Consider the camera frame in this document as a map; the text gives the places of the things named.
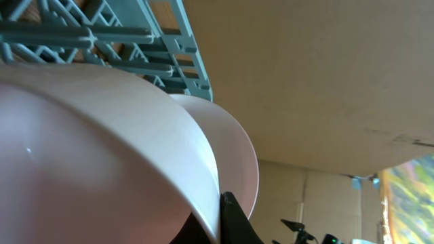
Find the small pink bowl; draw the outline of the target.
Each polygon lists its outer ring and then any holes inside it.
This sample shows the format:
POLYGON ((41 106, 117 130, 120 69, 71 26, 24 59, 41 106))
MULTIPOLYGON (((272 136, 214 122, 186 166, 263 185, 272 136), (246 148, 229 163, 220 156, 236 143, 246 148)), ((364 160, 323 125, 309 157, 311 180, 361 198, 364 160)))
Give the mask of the small pink bowl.
POLYGON ((220 240, 212 148, 173 97, 89 64, 1 66, 1 242, 220 240))

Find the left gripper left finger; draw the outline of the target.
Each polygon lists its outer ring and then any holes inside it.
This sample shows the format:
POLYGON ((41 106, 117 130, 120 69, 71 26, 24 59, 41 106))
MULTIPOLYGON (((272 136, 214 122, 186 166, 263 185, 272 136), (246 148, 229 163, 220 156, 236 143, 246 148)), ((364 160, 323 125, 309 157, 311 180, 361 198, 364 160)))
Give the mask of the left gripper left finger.
POLYGON ((170 244, 210 244, 210 240, 193 213, 191 213, 179 233, 170 244))

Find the large pink plate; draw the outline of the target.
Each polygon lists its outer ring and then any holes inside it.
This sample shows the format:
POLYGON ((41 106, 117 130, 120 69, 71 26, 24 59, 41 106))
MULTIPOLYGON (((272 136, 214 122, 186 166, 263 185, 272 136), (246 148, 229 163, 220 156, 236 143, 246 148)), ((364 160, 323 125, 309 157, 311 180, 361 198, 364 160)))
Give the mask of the large pink plate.
POLYGON ((171 97, 194 118, 216 160, 220 191, 233 193, 249 218, 258 195, 256 152, 248 134, 225 109, 208 100, 181 94, 171 97))

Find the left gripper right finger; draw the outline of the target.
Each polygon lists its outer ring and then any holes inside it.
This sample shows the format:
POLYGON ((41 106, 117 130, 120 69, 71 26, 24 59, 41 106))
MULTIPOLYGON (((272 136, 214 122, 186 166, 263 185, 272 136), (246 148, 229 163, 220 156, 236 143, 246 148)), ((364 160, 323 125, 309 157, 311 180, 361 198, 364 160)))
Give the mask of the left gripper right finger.
POLYGON ((263 244, 232 192, 220 197, 220 240, 222 244, 263 244))

